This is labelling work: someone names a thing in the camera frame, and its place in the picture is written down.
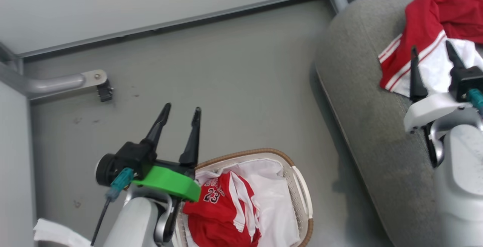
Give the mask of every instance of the teal cable connector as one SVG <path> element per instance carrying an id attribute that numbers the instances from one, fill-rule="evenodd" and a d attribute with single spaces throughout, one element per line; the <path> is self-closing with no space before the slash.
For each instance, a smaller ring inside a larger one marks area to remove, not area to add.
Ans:
<path id="1" fill-rule="evenodd" d="M 111 187 L 109 190 L 104 194 L 106 197 L 106 204 L 104 204 L 104 209 L 102 209 L 102 213 L 100 214 L 99 221 L 97 226 L 94 230 L 94 236 L 92 237 L 91 246 L 94 246 L 95 239 L 97 238 L 97 234 L 99 233 L 100 224 L 102 223 L 102 219 L 106 214 L 107 207 L 109 206 L 110 202 L 114 202 L 121 191 L 131 182 L 134 180 L 134 171 L 132 168 L 123 168 L 122 171 L 117 175 L 116 179 L 111 183 Z"/>
<path id="2" fill-rule="evenodd" d="M 468 91 L 468 101 L 478 109 L 480 116 L 483 116 L 483 94 L 478 89 L 470 89 Z"/>
<path id="3" fill-rule="evenodd" d="M 106 199 L 111 199 L 114 202 L 121 191 L 134 180 L 134 171 L 132 168 L 123 168 L 117 175 L 116 179 L 111 183 L 111 187 L 106 192 Z"/>

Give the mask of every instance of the white stripe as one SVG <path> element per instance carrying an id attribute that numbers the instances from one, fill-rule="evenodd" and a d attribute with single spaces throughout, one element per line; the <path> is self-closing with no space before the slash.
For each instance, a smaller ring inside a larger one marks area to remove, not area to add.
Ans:
<path id="1" fill-rule="evenodd" d="M 440 42 L 440 44 L 438 44 L 437 46 L 441 46 L 441 45 L 443 45 L 443 44 L 445 44 L 444 40 L 442 40 L 442 41 Z M 395 83 L 395 84 L 393 85 L 393 87 L 392 87 L 393 89 L 392 89 L 392 90 L 390 90 L 391 92 L 394 92 L 394 91 L 395 91 L 395 90 L 398 88 L 399 83 L 400 83 L 401 81 L 403 81 L 403 78 L 401 77 L 401 78 L 399 78 L 399 80 L 398 80 L 398 79 L 396 79 L 396 80 L 397 80 L 397 81 L 396 81 L 396 83 Z"/>
<path id="2" fill-rule="evenodd" d="M 243 214 L 243 209 L 240 204 L 240 200 L 238 199 L 235 183 L 233 182 L 231 175 L 229 175 L 228 191 L 230 192 L 231 202 L 233 202 L 233 205 L 237 211 L 237 214 L 233 220 L 233 225 L 238 232 L 242 233 L 243 229 L 245 228 L 245 215 Z"/>
<path id="3" fill-rule="evenodd" d="M 260 205 L 258 204 L 257 201 L 255 201 L 255 193 L 254 195 L 250 198 L 250 200 L 252 201 L 252 204 L 253 206 L 255 206 L 255 228 L 256 229 L 259 229 L 260 228 L 260 222 L 259 222 L 259 218 L 260 218 Z"/>
<path id="4" fill-rule="evenodd" d="M 396 44 L 394 44 L 394 46 L 391 48 L 391 50 L 388 53 L 386 53 L 383 57 L 379 59 L 379 62 L 383 63 L 384 61 L 386 61 L 386 59 L 388 59 L 394 53 L 394 51 L 397 49 L 397 47 L 399 47 L 400 44 L 401 44 L 401 41 L 399 40 Z"/>
<path id="5" fill-rule="evenodd" d="M 391 47 L 392 44 L 394 44 L 396 41 L 400 40 L 401 37 L 402 37 L 402 34 L 399 34 L 393 41 L 391 41 L 390 44 L 388 44 L 388 46 L 384 49 L 384 51 L 382 51 L 377 57 L 381 59 L 380 57 L 383 56 L 383 54 L 385 54 L 388 51 L 389 47 Z"/>
<path id="6" fill-rule="evenodd" d="M 253 212 L 252 200 L 248 196 L 248 191 L 246 189 L 245 183 L 236 175 L 236 173 L 230 171 L 231 179 L 235 184 L 238 199 L 245 204 L 245 221 L 248 230 L 248 235 L 250 235 L 250 240 L 253 240 L 253 235 L 255 235 L 256 225 L 255 225 L 255 212 Z"/>
<path id="7" fill-rule="evenodd" d="M 429 52 L 431 50 L 433 50 L 433 48 L 436 47 L 436 45 L 438 44 L 438 42 L 443 38 L 443 37 L 446 37 L 446 33 L 444 30 L 441 30 L 441 32 L 438 34 L 438 37 L 436 38 L 435 41 L 433 41 L 433 43 L 431 43 L 431 45 L 429 45 L 428 47 L 426 47 L 425 49 L 423 49 L 423 51 L 421 51 L 418 55 L 419 59 L 422 59 L 423 57 L 427 56 L 429 54 Z M 393 77 L 389 80 L 389 82 L 386 84 L 385 86 L 385 89 L 389 90 L 394 82 L 397 81 L 397 79 L 399 79 L 399 77 L 406 72 L 406 70 L 408 70 L 409 68 L 411 68 L 411 60 L 409 60 L 408 63 L 406 63 L 395 75 L 393 75 Z"/>

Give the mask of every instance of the basket handle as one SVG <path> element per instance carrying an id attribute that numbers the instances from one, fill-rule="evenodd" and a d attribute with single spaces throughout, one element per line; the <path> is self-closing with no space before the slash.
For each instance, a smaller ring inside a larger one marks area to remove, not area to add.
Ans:
<path id="1" fill-rule="evenodd" d="M 312 199 L 310 198 L 310 193 L 309 193 L 309 188 L 307 187 L 307 183 L 305 183 L 305 179 L 302 176 L 302 173 L 298 170 L 296 166 L 292 166 L 292 170 L 295 172 L 295 177 L 297 178 L 296 180 L 296 185 L 298 188 L 298 191 L 300 192 L 300 196 L 303 197 L 303 201 L 305 202 L 305 209 L 306 213 L 309 215 L 309 218 L 312 218 L 312 214 L 314 213 L 314 210 L 312 209 Z"/>

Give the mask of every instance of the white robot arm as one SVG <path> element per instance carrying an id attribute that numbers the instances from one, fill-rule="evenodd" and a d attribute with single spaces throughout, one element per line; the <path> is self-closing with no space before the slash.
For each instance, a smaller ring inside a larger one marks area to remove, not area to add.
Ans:
<path id="1" fill-rule="evenodd" d="M 411 100 L 404 128 L 424 131 L 435 168 L 436 207 L 447 247 L 483 246 L 483 73 L 466 69 L 452 45 L 448 56 L 454 68 L 449 92 L 427 97 L 413 50 Z"/>
<path id="2" fill-rule="evenodd" d="M 116 154 L 106 154 L 98 163 L 96 180 L 100 185 L 110 186 L 110 191 L 125 170 L 131 172 L 133 182 L 128 186 L 124 207 L 103 247 L 163 246 L 173 236 L 182 202 L 197 202 L 200 197 L 200 186 L 194 180 L 200 142 L 200 108 L 195 110 L 191 134 L 179 163 L 156 159 L 157 143 L 170 108 L 171 104 L 166 104 L 147 137 L 139 144 L 127 142 Z M 125 186 L 126 183 L 122 183 L 116 192 Z M 95 243 L 98 228 L 112 197 L 110 192 L 106 197 L 108 201 L 91 246 Z"/>

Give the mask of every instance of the scuff mark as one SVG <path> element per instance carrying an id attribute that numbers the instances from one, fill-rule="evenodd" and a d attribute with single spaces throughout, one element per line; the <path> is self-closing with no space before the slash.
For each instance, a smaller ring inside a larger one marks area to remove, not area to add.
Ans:
<path id="1" fill-rule="evenodd" d="M 78 202 L 78 201 L 74 200 L 74 207 L 75 208 L 79 208 L 79 207 L 81 207 L 81 205 L 82 205 L 81 202 Z"/>

